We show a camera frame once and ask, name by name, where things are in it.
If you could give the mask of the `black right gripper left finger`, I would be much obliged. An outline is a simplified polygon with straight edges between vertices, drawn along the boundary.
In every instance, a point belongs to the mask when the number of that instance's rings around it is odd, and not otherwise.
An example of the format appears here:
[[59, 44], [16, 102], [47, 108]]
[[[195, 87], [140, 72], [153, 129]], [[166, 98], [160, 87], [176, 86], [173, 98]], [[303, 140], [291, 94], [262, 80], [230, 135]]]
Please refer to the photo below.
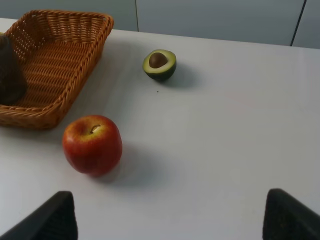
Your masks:
[[2, 240], [77, 240], [78, 225], [72, 192], [58, 191], [0, 238]]

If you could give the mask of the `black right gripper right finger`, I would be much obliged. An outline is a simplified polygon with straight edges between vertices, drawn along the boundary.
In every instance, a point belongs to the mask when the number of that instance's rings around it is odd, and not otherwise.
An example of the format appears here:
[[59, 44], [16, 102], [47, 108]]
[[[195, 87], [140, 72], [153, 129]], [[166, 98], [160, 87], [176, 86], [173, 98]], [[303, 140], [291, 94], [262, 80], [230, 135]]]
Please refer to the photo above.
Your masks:
[[280, 188], [267, 193], [264, 240], [318, 240], [320, 215]]

